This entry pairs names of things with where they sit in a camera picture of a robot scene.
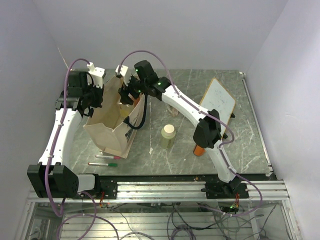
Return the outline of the amber liquid bottle white cap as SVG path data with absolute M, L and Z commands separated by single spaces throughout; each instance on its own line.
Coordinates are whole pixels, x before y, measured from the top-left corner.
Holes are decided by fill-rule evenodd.
M 174 108 L 173 106 L 171 106 L 171 105 L 169 105 L 169 104 L 166 105 L 166 108 L 167 108 L 167 110 L 169 111 L 169 113 L 170 113 L 173 117 L 177 117 L 177 116 L 178 116 L 179 111 L 178 111 L 176 108 Z

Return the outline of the clear square bottle black cap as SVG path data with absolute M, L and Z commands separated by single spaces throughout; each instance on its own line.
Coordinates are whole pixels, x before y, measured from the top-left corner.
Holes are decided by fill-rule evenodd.
M 118 108 L 119 108 L 119 114 L 123 120 L 125 118 L 127 118 L 131 114 L 133 109 L 135 108 L 133 105 L 124 104 L 120 101 L 117 104 L 118 104 Z

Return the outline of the pink liquid bottle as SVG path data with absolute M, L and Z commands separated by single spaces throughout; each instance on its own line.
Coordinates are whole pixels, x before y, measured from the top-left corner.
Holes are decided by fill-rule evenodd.
M 136 107 L 137 104 L 138 104 L 139 101 L 140 101 L 140 97 L 138 97 L 137 99 L 133 98 L 132 100 L 133 100 L 133 105 L 134 105 L 134 107 Z

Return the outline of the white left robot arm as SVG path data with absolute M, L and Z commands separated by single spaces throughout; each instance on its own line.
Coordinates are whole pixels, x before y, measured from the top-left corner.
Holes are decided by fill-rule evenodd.
M 71 144 L 84 116 L 91 117 L 95 108 L 102 107 L 104 77 L 106 71 L 74 69 L 68 76 L 67 97 L 60 95 L 55 102 L 55 121 L 48 144 L 36 165 L 29 165 L 27 176 L 39 198 L 47 198 L 45 170 L 48 157 L 53 156 L 49 166 L 48 184 L 53 198 L 74 198 L 84 191 L 96 199 L 102 186 L 96 182 L 96 174 L 77 175 L 70 169 Z

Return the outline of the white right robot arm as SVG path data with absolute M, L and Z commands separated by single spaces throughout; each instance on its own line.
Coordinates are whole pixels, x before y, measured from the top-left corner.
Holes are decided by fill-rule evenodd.
M 241 176 L 232 166 L 223 146 L 222 127 L 226 123 L 220 120 L 219 112 L 208 110 L 196 104 L 173 83 L 170 76 L 158 77 L 151 63 L 147 60 L 134 65 L 137 76 L 127 76 L 127 67 L 120 64 L 115 70 L 123 84 L 118 90 L 123 104 L 133 104 L 139 94 L 157 98 L 171 105 L 183 114 L 195 127 L 193 140 L 203 148 L 212 160 L 217 171 L 217 195 L 231 198 L 236 195 L 242 182 Z

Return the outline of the beige canvas tote bag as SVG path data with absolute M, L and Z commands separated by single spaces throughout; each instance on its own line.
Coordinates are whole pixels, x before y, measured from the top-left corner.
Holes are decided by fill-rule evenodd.
M 92 117 L 83 126 L 93 143 L 104 153 L 127 158 L 137 131 L 129 127 L 120 116 L 118 89 L 123 80 L 112 77 L 104 85 L 102 107 L 96 108 Z M 145 97 L 134 107 L 129 117 L 131 125 L 137 127 L 142 121 Z

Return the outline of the pale green bottle cream cap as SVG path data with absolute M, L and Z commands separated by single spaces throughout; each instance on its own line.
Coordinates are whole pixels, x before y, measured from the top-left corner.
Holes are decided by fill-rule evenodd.
M 172 124 L 165 125 L 161 130 L 161 146 L 169 149 L 173 146 L 176 138 L 176 129 Z

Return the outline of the red-capped white marker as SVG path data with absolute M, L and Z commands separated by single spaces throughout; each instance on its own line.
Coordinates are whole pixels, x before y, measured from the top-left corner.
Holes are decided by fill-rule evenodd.
M 115 156 L 115 155 L 100 155 L 100 154 L 97 154 L 97 155 L 95 155 L 95 157 L 97 159 L 115 159 L 115 160 L 121 159 L 120 156 Z

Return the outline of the green-capped white marker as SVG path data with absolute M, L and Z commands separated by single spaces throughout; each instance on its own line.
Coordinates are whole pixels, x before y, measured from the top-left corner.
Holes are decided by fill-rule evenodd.
M 117 167 L 117 163 L 98 163 L 98 162 L 88 162 L 89 166 L 97 166 L 97 167 Z

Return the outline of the orange blue pump bottle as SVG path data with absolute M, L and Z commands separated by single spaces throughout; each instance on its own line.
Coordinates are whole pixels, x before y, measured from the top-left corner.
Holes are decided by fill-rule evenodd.
M 202 147 L 200 147 L 200 146 L 197 145 L 197 144 L 195 145 L 195 147 L 194 147 L 194 149 L 193 149 L 193 154 L 194 154 L 195 156 L 197 156 L 197 157 L 203 156 L 205 152 L 206 152 L 205 149 L 202 148 Z

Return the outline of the yellow-framed small whiteboard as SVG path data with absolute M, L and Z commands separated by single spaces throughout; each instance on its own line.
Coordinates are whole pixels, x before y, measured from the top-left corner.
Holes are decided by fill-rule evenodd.
M 220 120 L 228 124 L 236 101 L 226 88 L 216 78 L 213 78 L 200 101 L 200 106 L 208 110 L 217 110 Z

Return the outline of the aluminium mounting rail frame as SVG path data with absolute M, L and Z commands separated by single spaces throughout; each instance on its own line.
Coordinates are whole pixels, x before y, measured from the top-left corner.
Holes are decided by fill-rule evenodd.
M 275 174 L 244 174 L 233 194 L 214 174 L 102 176 L 56 216 L 34 191 L 18 240 L 300 240 L 289 192 Z

